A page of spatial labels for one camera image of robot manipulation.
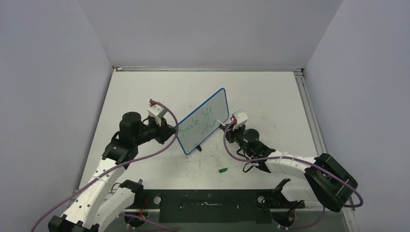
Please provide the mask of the blue framed whiteboard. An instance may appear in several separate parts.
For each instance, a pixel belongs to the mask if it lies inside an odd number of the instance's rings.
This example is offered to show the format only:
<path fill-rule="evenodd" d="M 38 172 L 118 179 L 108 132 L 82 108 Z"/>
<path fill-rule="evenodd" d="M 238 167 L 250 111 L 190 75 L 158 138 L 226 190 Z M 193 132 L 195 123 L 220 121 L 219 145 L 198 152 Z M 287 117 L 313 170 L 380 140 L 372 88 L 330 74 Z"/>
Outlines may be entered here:
<path fill-rule="evenodd" d="M 229 115 L 226 90 L 221 88 L 179 122 L 177 139 L 183 153 L 196 150 Z"/>

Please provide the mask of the aluminium frame rail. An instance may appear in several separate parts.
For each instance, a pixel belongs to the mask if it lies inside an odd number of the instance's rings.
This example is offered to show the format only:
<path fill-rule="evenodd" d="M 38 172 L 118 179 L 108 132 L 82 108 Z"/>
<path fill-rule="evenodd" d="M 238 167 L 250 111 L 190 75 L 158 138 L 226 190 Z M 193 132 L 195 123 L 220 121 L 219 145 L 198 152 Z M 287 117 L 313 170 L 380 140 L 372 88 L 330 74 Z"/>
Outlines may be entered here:
<path fill-rule="evenodd" d="M 169 68 L 169 67 L 114 67 L 117 72 L 302 72 L 302 68 Z"/>
<path fill-rule="evenodd" d="M 298 69 L 294 73 L 294 77 L 296 80 L 296 84 L 300 93 L 300 97 L 302 100 L 302 105 L 305 110 L 305 114 L 307 117 L 307 121 L 309 124 L 310 132 L 313 138 L 314 146 L 317 152 L 317 155 L 320 156 L 322 153 L 327 153 L 326 145 L 322 136 L 322 132 L 319 126 L 319 122 L 317 120 L 309 93 L 307 89 L 307 85 L 305 82 L 305 77 L 303 73 L 303 69 Z"/>

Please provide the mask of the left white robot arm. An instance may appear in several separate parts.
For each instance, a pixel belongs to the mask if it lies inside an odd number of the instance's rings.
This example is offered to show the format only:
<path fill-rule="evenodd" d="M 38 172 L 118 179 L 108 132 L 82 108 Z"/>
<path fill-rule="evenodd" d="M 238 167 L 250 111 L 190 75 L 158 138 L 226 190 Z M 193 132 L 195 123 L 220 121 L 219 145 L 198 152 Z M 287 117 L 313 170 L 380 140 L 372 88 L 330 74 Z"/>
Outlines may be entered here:
<path fill-rule="evenodd" d="M 153 105 L 148 109 L 148 123 L 137 112 L 125 113 L 119 130 L 106 146 L 90 181 L 78 191 L 78 197 L 60 216 L 53 216 L 51 232 L 103 232 L 127 207 L 138 208 L 144 203 L 141 181 L 125 180 L 112 197 L 109 189 L 127 170 L 138 154 L 138 147 L 151 140 L 164 144 L 177 130 L 168 125 L 166 109 Z"/>

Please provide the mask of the aluminium frame rail right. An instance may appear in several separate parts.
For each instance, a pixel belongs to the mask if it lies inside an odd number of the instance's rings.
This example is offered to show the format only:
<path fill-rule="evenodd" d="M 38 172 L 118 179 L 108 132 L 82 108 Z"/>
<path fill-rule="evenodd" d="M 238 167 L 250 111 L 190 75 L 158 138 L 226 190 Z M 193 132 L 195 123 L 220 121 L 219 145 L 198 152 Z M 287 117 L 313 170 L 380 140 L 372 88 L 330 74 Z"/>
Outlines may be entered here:
<path fill-rule="evenodd" d="M 310 132 L 313 138 L 314 146 L 317 152 L 317 155 L 320 156 L 322 153 L 327 153 L 326 145 L 322 136 L 322 132 L 319 126 L 319 122 L 317 120 L 309 93 L 307 89 L 307 85 L 305 82 L 305 77 L 303 73 L 303 69 L 298 69 L 294 73 L 294 77 L 296 80 L 296 84 L 300 93 L 300 97 L 302 100 L 302 105 L 305 110 L 305 114 L 307 117 L 307 121 L 309 124 Z"/>

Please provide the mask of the aluminium frame rail back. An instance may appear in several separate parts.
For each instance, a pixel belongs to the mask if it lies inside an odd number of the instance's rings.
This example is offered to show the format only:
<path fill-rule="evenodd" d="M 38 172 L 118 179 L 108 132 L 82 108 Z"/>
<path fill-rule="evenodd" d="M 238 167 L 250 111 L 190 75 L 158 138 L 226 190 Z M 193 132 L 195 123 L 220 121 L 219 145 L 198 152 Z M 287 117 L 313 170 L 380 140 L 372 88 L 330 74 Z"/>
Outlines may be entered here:
<path fill-rule="evenodd" d="M 302 72 L 302 68 L 169 68 L 169 67 L 114 67 L 117 72 Z"/>

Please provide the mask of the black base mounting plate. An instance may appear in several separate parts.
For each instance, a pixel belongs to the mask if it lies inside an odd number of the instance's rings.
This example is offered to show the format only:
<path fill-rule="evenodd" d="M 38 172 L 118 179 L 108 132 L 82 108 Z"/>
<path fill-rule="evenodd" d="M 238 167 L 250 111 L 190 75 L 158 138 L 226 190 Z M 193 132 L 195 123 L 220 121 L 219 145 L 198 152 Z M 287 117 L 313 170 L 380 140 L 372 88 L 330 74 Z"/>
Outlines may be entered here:
<path fill-rule="evenodd" d="M 304 202 L 290 202 L 276 190 L 144 190 L 127 212 L 158 212 L 160 223 L 270 223 L 272 210 L 280 219 Z"/>

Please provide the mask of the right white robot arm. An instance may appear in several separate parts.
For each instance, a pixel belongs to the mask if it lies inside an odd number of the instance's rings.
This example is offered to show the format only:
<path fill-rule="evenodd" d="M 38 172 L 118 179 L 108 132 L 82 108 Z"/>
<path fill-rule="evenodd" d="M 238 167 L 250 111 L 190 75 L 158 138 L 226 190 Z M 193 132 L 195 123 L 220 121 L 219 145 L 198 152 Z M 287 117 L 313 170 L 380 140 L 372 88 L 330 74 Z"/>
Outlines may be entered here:
<path fill-rule="evenodd" d="M 269 148 L 259 139 L 259 132 L 245 126 L 233 130 L 231 125 L 220 125 L 224 132 L 223 143 L 239 146 L 235 160 L 251 163 L 266 173 L 281 173 L 305 181 L 302 186 L 285 185 L 273 194 L 276 205 L 286 207 L 295 201 L 314 201 L 325 208 L 339 212 L 343 207 L 356 208 L 364 203 L 358 193 L 355 178 L 330 154 L 318 157 L 293 156 Z"/>

